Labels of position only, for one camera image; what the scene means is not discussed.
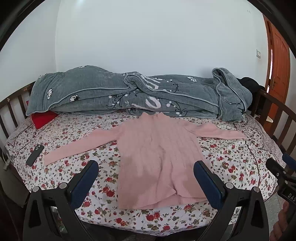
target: metal screw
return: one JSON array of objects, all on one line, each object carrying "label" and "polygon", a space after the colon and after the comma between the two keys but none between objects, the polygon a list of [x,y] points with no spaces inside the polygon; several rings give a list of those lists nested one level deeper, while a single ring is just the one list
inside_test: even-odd
[{"label": "metal screw", "polygon": [[232,189],[233,188],[233,184],[232,183],[226,183],[226,187],[229,188],[229,189]]},{"label": "metal screw", "polygon": [[37,186],[33,187],[33,189],[32,189],[33,192],[37,192],[38,190],[39,190],[39,187],[37,187]]},{"label": "metal screw", "polygon": [[60,189],[64,189],[64,188],[66,188],[67,187],[67,183],[61,183],[60,185],[59,185],[59,188]]},{"label": "metal screw", "polygon": [[254,191],[255,192],[260,192],[260,188],[259,187],[254,187]]}]

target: folded blanket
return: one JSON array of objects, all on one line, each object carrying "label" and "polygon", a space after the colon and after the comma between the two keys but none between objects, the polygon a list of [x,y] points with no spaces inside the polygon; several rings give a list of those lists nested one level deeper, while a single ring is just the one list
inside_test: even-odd
[{"label": "folded blanket", "polygon": [[26,114],[72,112],[106,114],[126,109],[141,115],[242,119],[252,94],[227,69],[215,68],[213,78],[187,75],[144,76],[138,72],[112,73],[82,66],[45,74],[35,82]]}]

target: mattress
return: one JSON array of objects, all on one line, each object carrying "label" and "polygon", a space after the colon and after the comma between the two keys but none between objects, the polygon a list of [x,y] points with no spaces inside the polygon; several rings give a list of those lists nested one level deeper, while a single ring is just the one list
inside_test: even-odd
[{"label": "mattress", "polygon": [[[45,167],[43,156],[70,142],[74,142],[96,128],[109,129],[137,118],[125,112],[107,115],[59,115],[53,121],[36,130],[28,117],[8,138],[6,149],[26,187],[56,188],[61,182],[69,182],[89,160],[99,164],[99,175],[82,206],[76,213],[82,221],[129,231],[165,236],[174,232],[202,227],[210,223],[216,214],[207,201],[188,203],[149,210],[121,210],[117,205],[117,180],[120,168],[120,152],[117,143],[110,142],[93,150],[63,158]],[[281,151],[266,134],[262,126],[245,114],[241,122],[225,122],[217,119],[181,117],[197,125],[211,122],[220,129],[242,131],[247,139],[222,140],[198,137],[205,161],[222,181],[231,182],[241,189],[258,186],[264,200],[272,195],[276,178],[265,167],[268,158],[274,158],[282,166]],[[26,160],[37,144],[45,146],[32,167]],[[231,223],[239,214],[236,208]]]}]

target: human hand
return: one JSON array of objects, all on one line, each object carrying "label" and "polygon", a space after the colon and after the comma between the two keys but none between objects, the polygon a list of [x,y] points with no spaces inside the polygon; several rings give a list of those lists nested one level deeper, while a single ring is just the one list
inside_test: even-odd
[{"label": "human hand", "polygon": [[278,214],[279,220],[274,224],[274,228],[270,232],[270,237],[269,237],[270,241],[277,241],[281,237],[285,229],[287,228],[288,222],[287,222],[286,213],[288,211],[288,208],[289,208],[289,203],[285,201],[283,204],[283,209],[280,210]]}]

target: sweater sleeve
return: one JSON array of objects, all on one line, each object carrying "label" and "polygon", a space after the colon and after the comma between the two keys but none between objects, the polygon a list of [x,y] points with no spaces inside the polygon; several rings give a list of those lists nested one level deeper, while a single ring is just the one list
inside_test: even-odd
[{"label": "sweater sleeve", "polygon": [[212,123],[203,123],[199,126],[185,120],[177,120],[186,130],[197,137],[221,138],[221,139],[246,139],[240,131],[221,130]]},{"label": "sweater sleeve", "polygon": [[113,127],[110,130],[95,129],[88,136],[61,146],[60,148],[55,149],[54,151],[51,151],[49,154],[45,155],[43,158],[44,165],[47,166],[64,157],[82,153],[108,142],[115,141],[120,137],[121,129],[122,124]]}]

